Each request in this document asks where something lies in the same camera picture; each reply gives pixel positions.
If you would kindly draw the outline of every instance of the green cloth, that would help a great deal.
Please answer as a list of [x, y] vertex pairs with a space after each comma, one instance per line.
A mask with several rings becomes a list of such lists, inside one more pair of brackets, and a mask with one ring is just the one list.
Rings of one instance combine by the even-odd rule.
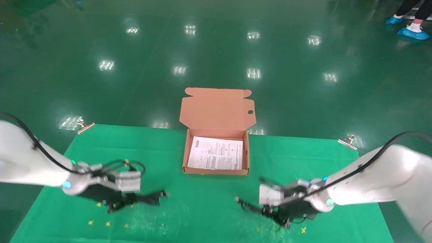
[[259, 176], [284, 184], [322, 178], [358, 158], [337, 141], [251, 135], [248, 176], [208, 176], [182, 172], [185, 135], [111, 125], [78, 135], [65, 153], [70, 159], [89, 164], [138, 160], [146, 166], [141, 192], [165, 189], [170, 196], [161, 198], [159, 207], [136, 204], [107, 214], [104, 205], [45, 187], [11, 242], [392, 242], [378, 204], [336, 206], [286, 230], [242, 211], [234, 201], [239, 196], [257, 204]]

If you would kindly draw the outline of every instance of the robotic arm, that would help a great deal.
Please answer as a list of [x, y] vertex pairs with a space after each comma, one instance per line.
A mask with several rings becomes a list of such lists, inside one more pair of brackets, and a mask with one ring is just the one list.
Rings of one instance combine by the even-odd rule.
[[[244, 210], [272, 218], [283, 227], [313, 220], [318, 213], [330, 212], [335, 204], [395, 201], [413, 228], [426, 242], [432, 242], [432, 158], [401, 145], [392, 145], [396, 136], [352, 164], [323, 179], [296, 180], [286, 186], [261, 178], [257, 208], [239, 198]], [[272, 196], [261, 197], [272, 191]]]
[[[20, 120], [7, 116], [23, 129], [0, 121], [0, 182], [61, 187], [67, 195], [103, 202], [108, 213], [135, 202], [159, 205], [159, 198], [168, 195], [164, 190], [135, 194], [141, 189], [141, 173], [145, 172], [139, 162], [115, 160], [104, 166], [75, 163], [39, 141]], [[143, 171], [132, 164], [138, 164]], [[120, 167], [128, 171], [118, 172]]]

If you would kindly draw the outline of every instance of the box lid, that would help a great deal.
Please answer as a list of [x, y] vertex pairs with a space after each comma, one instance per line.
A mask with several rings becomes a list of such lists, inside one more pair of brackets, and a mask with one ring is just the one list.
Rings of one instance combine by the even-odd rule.
[[186, 88], [191, 97], [181, 101], [180, 122], [194, 129], [246, 130], [253, 126], [255, 103], [250, 90]]

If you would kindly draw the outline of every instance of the cardboard box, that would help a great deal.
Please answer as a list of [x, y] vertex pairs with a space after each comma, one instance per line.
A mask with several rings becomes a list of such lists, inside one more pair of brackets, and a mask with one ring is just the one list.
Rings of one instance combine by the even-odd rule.
[[[190, 97], [181, 101], [180, 122], [189, 129], [183, 157], [183, 172], [187, 174], [239, 175], [249, 174], [249, 135], [246, 131], [257, 120], [255, 104], [245, 99], [250, 90], [186, 88]], [[197, 137], [212, 137], [243, 141], [242, 169], [196, 169], [187, 166], [192, 140]]]

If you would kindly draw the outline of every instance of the blue shoe cover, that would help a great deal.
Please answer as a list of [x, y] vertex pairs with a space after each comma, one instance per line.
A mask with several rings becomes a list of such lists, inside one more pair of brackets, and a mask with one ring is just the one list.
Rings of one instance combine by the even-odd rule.
[[429, 38], [428, 33], [421, 31], [420, 33], [414, 32], [412, 30], [409, 30], [408, 28], [401, 29], [398, 33], [398, 35], [406, 36], [409, 38], [417, 39], [417, 40], [426, 40]]
[[387, 25], [394, 25], [394, 24], [400, 23], [402, 21], [403, 21], [403, 17], [398, 19], [398, 18], [395, 18], [392, 16], [391, 18], [387, 19], [387, 21], [385, 23]]

